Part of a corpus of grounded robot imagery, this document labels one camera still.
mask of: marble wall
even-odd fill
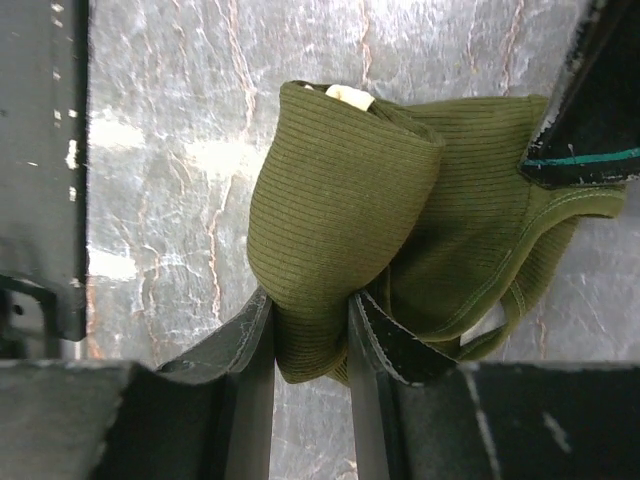
[[[157,365],[255,288],[251,191],[278,88],[400,103],[549,93],[584,0],[95,0],[89,352]],[[640,359],[640,185],[586,220],[496,358]],[[278,378],[273,480],[357,478],[348,391]]]

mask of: olive green fabric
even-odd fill
[[[551,191],[518,174],[543,97],[363,112],[303,85],[282,86],[247,244],[288,382],[346,383],[347,298],[365,287],[433,347],[487,354],[544,293],[577,216],[622,208],[618,187]],[[507,324],[461,347],[499,300]]]

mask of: white tag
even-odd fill
[[[366,112],[375,100],[367,92],[346,85],[331,85],[326,93],[330,97],[348,103],[363,112]]]

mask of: green stripe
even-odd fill
[[[620,160],[630,160],[640,157],[640,148],[631,148],[616,153],[601,153],[596,155],[578,155],[569,158],[549,158],[544,160],[534,160],[527,158],[523,165],[539,166],[539,165],[580,165],[583,163],[600,163],[600,162],[617,162]]]

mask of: metal bar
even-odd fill
[[[360,293],[349,382],[360,480],[640,478],[640,367],[466,364]]]
[[[592,0],[520,165],[544,187],[640,178],[640,2]]]
[[[88,24],[88,0],[0,3],[0,289],[47,357],[86,330]]]
[[[152,372],[131,362],[0,362],[0,477],[267,479],[271,301]]]

